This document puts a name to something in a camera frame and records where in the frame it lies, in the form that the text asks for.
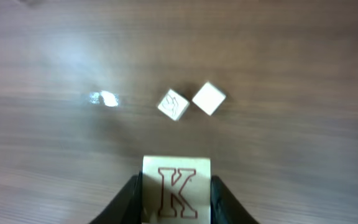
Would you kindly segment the white K block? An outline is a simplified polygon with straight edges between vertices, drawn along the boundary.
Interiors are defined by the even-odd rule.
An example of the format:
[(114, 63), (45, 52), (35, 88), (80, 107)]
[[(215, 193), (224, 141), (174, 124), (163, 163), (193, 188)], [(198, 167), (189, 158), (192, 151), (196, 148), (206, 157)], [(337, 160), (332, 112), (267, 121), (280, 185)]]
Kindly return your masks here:
[(211, 223), (211, 161), (202, 157), (144, 156), (142, 222)]

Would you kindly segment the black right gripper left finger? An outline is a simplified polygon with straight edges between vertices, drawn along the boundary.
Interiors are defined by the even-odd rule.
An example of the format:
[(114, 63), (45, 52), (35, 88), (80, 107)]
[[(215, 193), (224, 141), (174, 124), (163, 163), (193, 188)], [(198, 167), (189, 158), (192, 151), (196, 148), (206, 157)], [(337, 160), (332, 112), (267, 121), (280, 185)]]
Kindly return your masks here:
[(89, 224), (141, 224), (142, 172), (133, 175)]

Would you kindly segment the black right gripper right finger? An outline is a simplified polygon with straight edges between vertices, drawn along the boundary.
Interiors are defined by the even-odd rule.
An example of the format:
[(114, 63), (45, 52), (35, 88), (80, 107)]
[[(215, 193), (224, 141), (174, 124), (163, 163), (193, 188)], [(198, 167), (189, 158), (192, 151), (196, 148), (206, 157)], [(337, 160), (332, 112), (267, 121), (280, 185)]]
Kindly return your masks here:
[(211, 177), (211, 224), (259, 224), (217, 175)]

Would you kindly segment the white O block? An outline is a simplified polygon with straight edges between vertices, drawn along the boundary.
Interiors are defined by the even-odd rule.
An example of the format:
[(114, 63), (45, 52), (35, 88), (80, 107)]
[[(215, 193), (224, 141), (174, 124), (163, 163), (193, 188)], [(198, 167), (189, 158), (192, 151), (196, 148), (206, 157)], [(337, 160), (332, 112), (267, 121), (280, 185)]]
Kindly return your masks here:
[(211, 116), (226, 99), (226, 95), (212, 83), (206, 82), (193, 97), (192, 102)]

